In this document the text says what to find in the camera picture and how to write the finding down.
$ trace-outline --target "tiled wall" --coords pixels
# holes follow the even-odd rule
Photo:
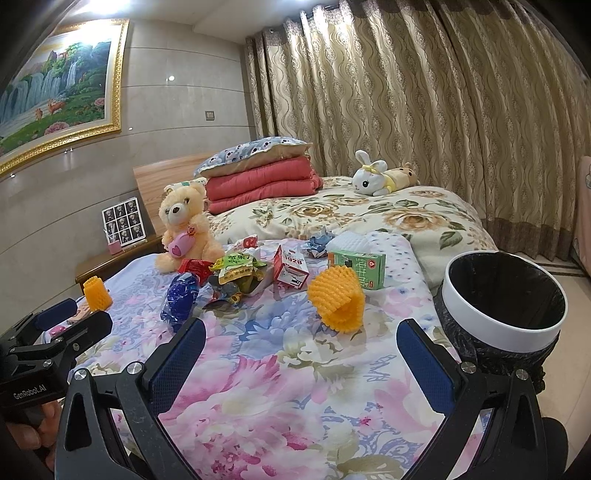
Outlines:
[[[133,167],[251,139],[237,44],[189,25],[131,21],[122,85],[120,134],[0,181],[0,333],[28,312],[80,296],[76,265],[106,250],[100,211],[139,197]]]

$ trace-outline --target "human hand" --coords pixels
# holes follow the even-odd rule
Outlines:
[[[45,459],[47,467],[53,471],[56,461],[57,429],[60,425],[61,406],[53,401],[41,405],[45,418],[37,429],[30,425],[7,423],[8,431],[21,450],[37,450],[44,446],[50,449]]]

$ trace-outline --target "blue gripper pad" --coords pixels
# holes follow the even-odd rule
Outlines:
[[[201,320],[196,319],[184,334],[180,330],[170,340],[169,344],[176,344],[154,375],[150,385],[149,408],[153,415],[170,410],[174,399],[177,398],[178,392],[203,351],[205,339],[205,325]]]
[[[445,370],[407,322],[398,325],[396,342],[433,411],[448,416],[455,400],[453,383]]]
[[[35,328],[41,332],[50,330],[58,323],[73,317],[78,311],[78,305],[75,300],[65,299],[54,306],[49,307],[37,314],[35,319]]]

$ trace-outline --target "curtain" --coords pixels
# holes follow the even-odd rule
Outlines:
[[[324,175],[354,152],[473,205],[499,248],[568,255],[591,89],[509,2],[341,0],[247,39],[257,135],[312,142]]]

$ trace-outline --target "blue patterned pillow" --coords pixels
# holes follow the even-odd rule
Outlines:
[[[303,155],[311,143],[291,137],[266,137],[222,150],[195,170],[207,179],[252,170],[286,158]]]

